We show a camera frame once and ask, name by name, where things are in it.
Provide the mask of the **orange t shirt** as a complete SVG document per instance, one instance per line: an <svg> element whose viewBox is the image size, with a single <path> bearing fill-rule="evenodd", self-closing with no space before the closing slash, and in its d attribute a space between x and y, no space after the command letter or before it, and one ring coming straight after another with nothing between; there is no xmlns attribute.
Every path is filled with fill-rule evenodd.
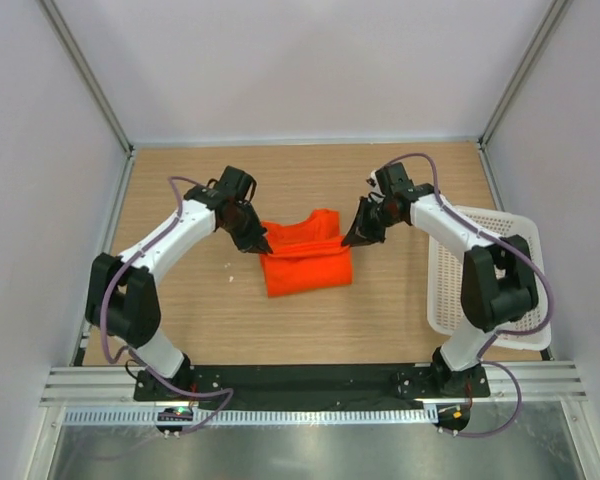
<svg viewBox="0 0 600 480"><path fill-rule="evenodd" d="M260 256L269 297L353 283L352 254L341 244L338 211L315 209L296 224L265 221L263 226L272 249Z"/></svg>

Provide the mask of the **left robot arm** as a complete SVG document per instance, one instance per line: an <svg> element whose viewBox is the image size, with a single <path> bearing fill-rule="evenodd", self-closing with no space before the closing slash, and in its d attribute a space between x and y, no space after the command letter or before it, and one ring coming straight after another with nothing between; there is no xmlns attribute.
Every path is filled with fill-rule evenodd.
<svg viewBox="0 0 600 480"><path fill-rule="evenodd" d="M146 237L117 255L101 253L93 260L85 319L98 329L109 364L129 355L167 398L195 397L191 361L161 328L158 286L191 248L217 230L227 232L242 253L270 253L252 204L256 189L252 175L227 166L217 179L176 191L175 210Z"/></svg>

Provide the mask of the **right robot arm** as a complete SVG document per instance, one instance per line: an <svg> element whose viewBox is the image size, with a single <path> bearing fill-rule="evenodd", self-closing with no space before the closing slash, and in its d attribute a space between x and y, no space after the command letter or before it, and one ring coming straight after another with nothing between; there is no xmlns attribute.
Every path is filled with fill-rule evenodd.
<svg viewBox="0 0 600 480"><path fill-rule="evenodd" d="M368 179L344 247L382 243L388 228L405 223L444 246L462 266L463 319L438 347L430 366L433 389L460 396L477 375L482 349L499 327L521 320L538 306L536 270L529 245L482 228L454 207L432 183L417 185L400 163L386 164Z"/></svg>

